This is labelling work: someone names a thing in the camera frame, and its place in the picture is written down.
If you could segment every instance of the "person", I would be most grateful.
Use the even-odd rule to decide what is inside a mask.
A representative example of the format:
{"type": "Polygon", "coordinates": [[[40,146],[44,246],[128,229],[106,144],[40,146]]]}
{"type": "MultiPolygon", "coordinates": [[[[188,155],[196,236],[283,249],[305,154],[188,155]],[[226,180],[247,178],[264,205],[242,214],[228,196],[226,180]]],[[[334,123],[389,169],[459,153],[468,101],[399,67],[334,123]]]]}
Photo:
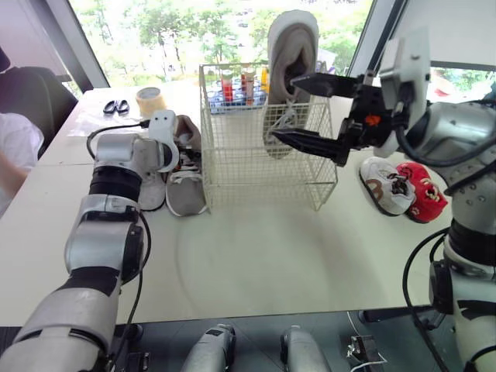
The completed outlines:
{"type": "Polygon", "coordinates": [[[0,218],[38,161],[43,134],[26,117],[0,113],[0,218]]]}

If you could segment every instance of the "tape roll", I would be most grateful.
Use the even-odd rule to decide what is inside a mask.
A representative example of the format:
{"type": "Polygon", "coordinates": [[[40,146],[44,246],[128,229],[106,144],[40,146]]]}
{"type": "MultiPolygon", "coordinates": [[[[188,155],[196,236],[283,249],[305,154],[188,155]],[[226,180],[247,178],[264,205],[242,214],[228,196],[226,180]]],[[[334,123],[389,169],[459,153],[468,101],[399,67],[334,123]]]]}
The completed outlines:
{"type": "Polygon", "coordinates": [[[136,102],[138,102],[139,112],[144,119],[149,119],[156,110],[164,110],[164,97],[159,88],[143,88],[136,93],[136,102]]]}

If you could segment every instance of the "window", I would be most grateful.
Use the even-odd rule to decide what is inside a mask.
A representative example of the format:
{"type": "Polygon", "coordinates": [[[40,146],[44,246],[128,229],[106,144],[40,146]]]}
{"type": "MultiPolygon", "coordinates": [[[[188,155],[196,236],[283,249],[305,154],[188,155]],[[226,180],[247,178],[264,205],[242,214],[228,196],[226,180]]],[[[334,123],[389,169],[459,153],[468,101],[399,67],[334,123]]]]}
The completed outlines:
{"type": "Polygon", "coordinates": [[[427,99],[452,103],[482,99],[495,81],[495,71],[432,67],[427,99]]]}
{"type": "Polygon", "coordinates": [[[70,0],[111,86],[197,81],[203,63],[267,59],[277,14],[312,12],[319,59],[344,74],[373,0],[70,0]]]}

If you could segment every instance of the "black chair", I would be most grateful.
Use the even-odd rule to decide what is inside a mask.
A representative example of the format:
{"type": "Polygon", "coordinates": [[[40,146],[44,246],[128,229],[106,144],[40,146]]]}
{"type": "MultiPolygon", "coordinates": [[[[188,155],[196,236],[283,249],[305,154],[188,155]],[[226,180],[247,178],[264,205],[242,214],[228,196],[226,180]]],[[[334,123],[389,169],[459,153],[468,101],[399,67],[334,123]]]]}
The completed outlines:
{"type": "MultiPolygon", "coordinates": [[[[0,69],[10,61],[0,48],[0,69]]],[[[78,100],[43,67],[12,67],[0,74],[0,112],[24,115],[43,133],[43,151],[65,123],[78,100]]]]}

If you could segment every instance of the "shoelace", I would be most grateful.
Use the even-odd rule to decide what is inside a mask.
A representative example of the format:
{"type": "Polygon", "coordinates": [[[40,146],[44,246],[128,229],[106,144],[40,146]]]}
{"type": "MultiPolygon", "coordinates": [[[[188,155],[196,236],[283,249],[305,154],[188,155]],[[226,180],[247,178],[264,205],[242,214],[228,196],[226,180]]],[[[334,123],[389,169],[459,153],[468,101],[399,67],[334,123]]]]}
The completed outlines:
{"type": "Polygon", "coordinates": [[[390,180],[395,178],[392,184],[393,194],[407,195],[408,186],[406,185],[407,178],[405,176],[401,176],[398,173],[391,173],[387,176],[387,178],[390,180]]]}
{"type": "Polygon", "coordinates": [[[293,101],[290,101],[289,99],[286,100],[286,105],[288,106],[286,112],[270,126],[269,130],[267,130],[265,133],[266,142],[274,142],[276,140],[274,135],[272,135],[274,129],[289,129],[295,127],[294,123],[298,121],[298,113],[293,108],[293,104],[293,101]]]}
{"type": "Polygon", "coordinates": [[[201,181],[203,179],[200,170],[195,165],[183,165],[181,169],[172,172],[170,176],[170,182],[174,184],[180,184],[184,179],[189,178],[193,181],[201,181]]]}
{"type": "Polygon", "coordinates": [[[430,186],[430,188],[427,188],[425,190],[425,194],[427,195],[427,197],[431,198],[436,202],[439,202],[439,200],[441,200],[439,196],[439,189],[437,185],[434,184],[430,178],[423,178],[420,180],[420,183],[430,186]]]}

